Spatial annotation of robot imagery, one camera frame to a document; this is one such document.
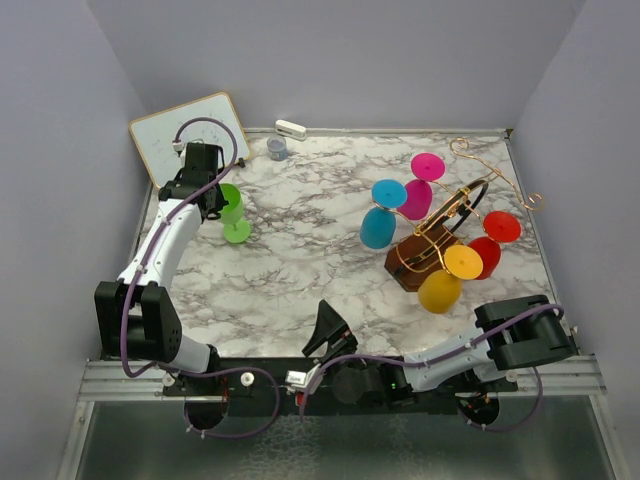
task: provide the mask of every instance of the marble tabletop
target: marble tabletop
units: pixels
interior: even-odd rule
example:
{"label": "marble tabletop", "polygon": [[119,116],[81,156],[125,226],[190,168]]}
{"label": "marble tabletop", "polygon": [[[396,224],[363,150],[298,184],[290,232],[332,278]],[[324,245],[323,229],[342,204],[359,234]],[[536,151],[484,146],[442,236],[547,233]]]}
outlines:
{"label": "marble tabletop", "polygon": [[[487,173],[478,162],[454,159],[448,148],[453,136],[287,139],[290,156],[283,162],[269,159],[266,138],[251,136],[254,157],[223,181],[242,192],[253,229],[248,241],[231,245],[219,222],[205,222],[184,252],[170,290],[184,333],[215,345],[221,355],[301,356],[321,299],[349,323],[359,352],[395,355],[459,333],[473,323],[473,309],[485,303],[534,294],[553,298],[529,217],[501,181],[490,185],[478,210],[515,214],[523,235],[503,245],[490,278],[464,283],[458,303],[445,315],[427,312],[416,293],[396,283],[384,269],[386,250],[370,250],[360,242],[360,224],[373,206],[371,187],[385,178],[412,180],[415,154],[444,158],[447,172],[441,181],[454,188]],[[501,137],[466,138],[474,154],[516,179]],[[448,197],[441,189],[434,193],[434,206]],[[156,209],[153,192],[143,236]],[[411,233],[400,219],[397,224],[395,239]],[[473,216],[458,233],[469,240],[483,235]]]}

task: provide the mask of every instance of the white eraser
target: white eraser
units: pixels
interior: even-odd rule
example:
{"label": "white eraser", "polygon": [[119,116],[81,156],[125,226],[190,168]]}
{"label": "white eraser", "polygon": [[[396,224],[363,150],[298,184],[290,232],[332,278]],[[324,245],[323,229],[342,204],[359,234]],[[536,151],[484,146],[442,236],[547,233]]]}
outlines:
{"label": "white eraser", "polygon": [[283,137],[304,140],[307,138],[307,129],[302,125],[287,122],[286,120],[276,120],[276,133]]}

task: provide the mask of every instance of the table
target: table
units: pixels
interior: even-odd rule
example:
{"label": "table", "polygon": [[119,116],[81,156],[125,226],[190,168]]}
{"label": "table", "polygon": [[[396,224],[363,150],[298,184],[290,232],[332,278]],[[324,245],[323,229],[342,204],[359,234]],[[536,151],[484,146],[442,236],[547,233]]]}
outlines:
{"label": "table", "polygon": [[[412,180],[410,161],[416,153],[443,157],[447,172],[441,181],[454,188],[487,173],[479,162],[454,159],[448,148],[454,137],[287,139],[289,158],[274,162],[267,155],[267,135],[251,135],[255,157],[224,182],[242,192],[252,234],[246,243],[231,245],[223,238],[220,222],[207,221],[191,240],[170,290],[184,333],[215,345],[227,357],[301,356],[318,302],[324,298],[351,326],[359,352],[397,355],[459,333],[473,323],[473,309],[482,304],[541,293],[552,300],[528,214],[501,181],[490,185],[478,210],[515,214],[523,235],[503,246],[501,263],[491,278],[465,282],[460,300],[446,315],[424,310],[417,294],[405,292],[384,269],[386,251],[369,250],[360,242],[362,218],[373,206],[371,187],[384,178]],[[501,136],[466,138],[475,155],[516,180]],[[434,207],[448,197],[439,189],[434,193]],[[142,235],[156,209],[153,192]],[[410,233],[399,219],[395,239]],[[473,216],[458,233],[469,240],[483,235]]]}

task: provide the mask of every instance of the gray floor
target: gray floor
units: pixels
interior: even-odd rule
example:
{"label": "gray floor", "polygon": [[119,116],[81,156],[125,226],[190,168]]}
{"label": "gray floor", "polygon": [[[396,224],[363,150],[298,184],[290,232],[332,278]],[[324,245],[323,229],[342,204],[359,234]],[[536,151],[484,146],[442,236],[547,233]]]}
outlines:
{"label": "gray floor", "polygon": [[[503,400],[500,423],[529,398]],[[423,414],[284,417],[250,440],[185,433],[178,404],[97,406],[81,479],[613,479],[587,397],[546,398],[531,424],[510,434]],[[228,419],[240,431],[257,419]]]}

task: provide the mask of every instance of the whiteboard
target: whiteboard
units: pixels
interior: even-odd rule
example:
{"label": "whiteboard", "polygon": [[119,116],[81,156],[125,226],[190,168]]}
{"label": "whiteboard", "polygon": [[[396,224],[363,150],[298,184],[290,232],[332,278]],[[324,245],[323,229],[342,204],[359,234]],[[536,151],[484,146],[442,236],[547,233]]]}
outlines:
{"label": "whiteboard", "polygon": [[[238,142],[238,160],[248,160],[251,149],[247,137],[240,126],[231,99],[226,93],[216,93],[193,102],[179,105],[163,112],[154,113],[129,124],[129,131],[138,147],[142,161],[147,167],[151,182],[156,188],[173,180],[180,169],[180,158],[173,150],[173,139],[180,126],[194,117],[212,117],[220,120],[233,132]],[[227,133],[210,122],[189,125],[182,133],[181,140],[203,141],[220,145],[225,162],[229,163],[233,145]]]}

